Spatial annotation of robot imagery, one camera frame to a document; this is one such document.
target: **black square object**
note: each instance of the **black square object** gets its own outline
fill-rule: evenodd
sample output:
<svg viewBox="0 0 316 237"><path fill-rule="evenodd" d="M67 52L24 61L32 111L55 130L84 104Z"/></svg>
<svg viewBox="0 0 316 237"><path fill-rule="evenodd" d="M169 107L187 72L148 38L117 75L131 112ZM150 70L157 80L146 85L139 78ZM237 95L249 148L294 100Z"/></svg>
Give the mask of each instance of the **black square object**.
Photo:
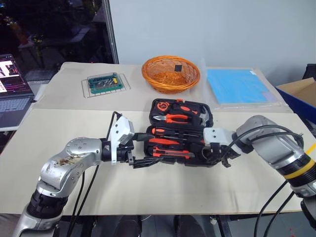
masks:
<svg viewBox="0 0 316 237"><path fill-rule="evenodd" d="M182 65L176 65L176 66L174 66L174 71L175 71L175 72L180 72L180 71L182 71Z"/></svg>

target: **white wall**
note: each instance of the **white wall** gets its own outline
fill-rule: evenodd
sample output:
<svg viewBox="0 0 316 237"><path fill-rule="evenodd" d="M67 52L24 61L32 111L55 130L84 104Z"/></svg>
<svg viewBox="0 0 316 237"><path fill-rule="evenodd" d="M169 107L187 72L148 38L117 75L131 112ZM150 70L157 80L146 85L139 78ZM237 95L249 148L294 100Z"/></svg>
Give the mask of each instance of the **white wall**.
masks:
<svg viewBox="0 0 316 237"><path fill-rule="evenodd" d="M316 0L110 0L121 64L178 55L258 67L273 85L316 63Z"/></svg>

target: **orange woven basket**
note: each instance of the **orange woven basket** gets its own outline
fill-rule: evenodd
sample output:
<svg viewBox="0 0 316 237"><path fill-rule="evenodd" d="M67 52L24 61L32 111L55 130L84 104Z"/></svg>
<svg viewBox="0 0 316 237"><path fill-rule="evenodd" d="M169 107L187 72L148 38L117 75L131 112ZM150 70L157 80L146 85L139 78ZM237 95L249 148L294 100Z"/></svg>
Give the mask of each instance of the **orange woven basket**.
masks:
<svg viewBox="0 0 316 237"><path fill-rule="evenodd" d="M176 94L199 82L200 73L196 65L177 56L158 56L149 59L142 67L143 77L157 91Z"/></svg>

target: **orange-handled pliers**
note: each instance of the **orange-handled pliers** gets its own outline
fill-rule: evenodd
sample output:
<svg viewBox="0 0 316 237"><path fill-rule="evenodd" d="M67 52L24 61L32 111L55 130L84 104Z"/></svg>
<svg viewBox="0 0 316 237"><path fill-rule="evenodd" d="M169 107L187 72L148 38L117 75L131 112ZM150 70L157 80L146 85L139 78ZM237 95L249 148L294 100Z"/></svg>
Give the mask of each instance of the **orange-handled pliers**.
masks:
<svg viewBox="0 0 316 237"><path fill-rule="evenodd" d="M184 119L187 120L189 117L186 115L170 115L170 114L166 114L164 115L156 115L153 117L154 119L157 120L164 120L166 123L188 123L188 122L181 122L181 121L176 121L174 119Z"/></svg>

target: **cardboard box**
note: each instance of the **cardboard box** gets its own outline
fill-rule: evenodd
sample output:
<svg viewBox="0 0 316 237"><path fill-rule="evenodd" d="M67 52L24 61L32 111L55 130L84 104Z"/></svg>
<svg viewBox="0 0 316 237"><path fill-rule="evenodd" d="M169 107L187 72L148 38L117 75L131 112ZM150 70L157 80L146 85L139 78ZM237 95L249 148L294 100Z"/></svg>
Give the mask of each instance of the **cardboard box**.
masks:
<svg viewBox="0 0 316 237"><path fill-rule="evenodd" d="M316 81L313 78L278 85L276 89L296 114L316 123Z"/></svg>

